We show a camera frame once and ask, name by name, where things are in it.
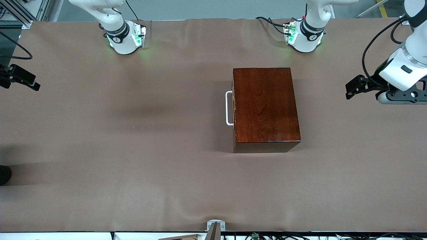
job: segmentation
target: robotic arm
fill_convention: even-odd
[[[331,5],[350,5],[359,0],[305,0],[304,18],[285,24],[285,42],[302,53],[313,51],[323,36],[323,30],[332,17]]]
[[[374,75],[358,75],[347,83],[347,99],[379,91],[376,98],[382,104],[427,104],[427,0],[405,0],[404,10],[413,33]]]
[[[125,21],[116,10],[125,0],[69,0],[96,18],[107,33],[110,46],[119,54],[130,54],[143,47],[146,27]]]

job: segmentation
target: brown wooden box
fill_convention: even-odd
[[[234,152],[288,152],[301,142],[291,69],[233,69]]]

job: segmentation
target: white handle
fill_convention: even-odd
[[[227,91],[225,93],[225,122],[229,126],[234,126],[233,123],[228,122],[228,98],[227,98],[227,96],[228,96],[228,94],[232,94],[232,93],[233,93],[233,91]]]

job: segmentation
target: cable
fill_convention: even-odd
[[[15,42],[15,40],[13,40],[12,38],[10,38],[8,35],[4,34],[2,31],[0,31],[0,34],[3,35],[3,37],[9,39],[9,41],[11,41],[12,43],[14,43],[16,46],[20,47],[22,50],[24,50],[28,54],[28,57],[5,56],[5,55],[0,55],[0,57],[10,58],[10,59],[22,59],[22,60],[30,60],[30,59],[32,59],[32,54],[27,49],[25,49],[19,43]]]
[[[379,237],[370,238],[370,239],[371,239],[371,240],[377,240],[377,239],[378,239],[378,238],[380,238],[380,237],[386,237],[386,236],[389,236],[389,235],[391,235],[392,237],[397,236],[397,237],[404,238],[404,239],[406,239],[406,240],[412,240],[412,238],[410,238],[410,237],[407,237],[407,236],[404,236],[404,235],[401,235],[401,234],[397,234],[397,233],[392,233],[392,232],[390,232],[390,233],[386,233],[386,234],[381,235],[381,236],[379,236]]]
[[[116,13],[118,13],[118,14],[122,14],[121,12],[119,12],[119,11],[117,11],[117,10],[115,10],[114,8],[111,8],[113,11],[115,11]]]
[[[368,44],[368,46],[365,48],[365,51],[363,51],[363,55],[362,55],[362,68],[363,68],[363,72],[365,73],[366,77],[371,80],[373,83],[377,84],[378,86],[382,86],[385,87],[383,84],[378,83],[377,81],[373,80],[371,78],[371,76],[369,75],[368,71],[366,70],[366,66],[365,66],[365,55],[366,52],[368,51],[369,47],[374,43],[374,41],[383,33],[385,32],[387,29],[389,29],[391,26],[395,25],[396,23],[398,23],[399,21],[402,20],[402,18],[397,19],[396,21],[390,23],[388,26],[386,26],[383,30],[381,30],[379,33],[377,33],[375,35],[375,37],[371,40],[371,42]]]
[[[401,21],[399,21],[392,29],[392,32],[390,33],[390,38],[392,39],[392,41],[396,44],[401,44],[401,41],[397,41],[395,39],[395,31],[397,29],[398,26],[400,26],[402,24],[402,22],[406,21],[406,17],[403,17]]]
[[[0,6],[0,19],[2,19],[3,17],[4,17],[4,15],[6,14],[6,9],[5,8],[3,8],[2,6]]]
[[[273,25],[273,27],[278,31],[278,32],[280,32],[281,34],[284,34],[284,35],[287,35],[287,36],[291,36],[291,34],[290,33],[284,33],[284,32],[282,32],[281,30],[279,30],[276,26],[281,26],[281,27],[283,27],[283,25],[280,25],[280,24],[278,24],[278,23],[273,23],[273,21],[271,20],[271,18],[264,18],[264,17],[257,17],[257,18],[255,18],[255,19],[262,19],[262,20],[265,20],[267,23],[269,23],[269,24],[271,24],[271,25]]]
[[[129,5],[128,0],[126,0],[126,4],[128,5],[128,7],[130,8],[130,10],[133,12],[133,14],[136,17],[136,20],[139,20],[138,16],[136,15],[136,13],[134,12],[134,10],[132,9],[132,7]]]

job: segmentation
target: table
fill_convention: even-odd
[[[258,20],[143,22],[116,54],[95,22],[35,22],[20,43],[39,92],[1,89],[1,231],[425,231],[425,106],[345,99],[394,19],[332,19],[303,54]],[[397,39],[410,33],[399,27]],[[370,73],[397,47],[383,34]],[[302,142],[233,154],[237,67],[291,67]]]

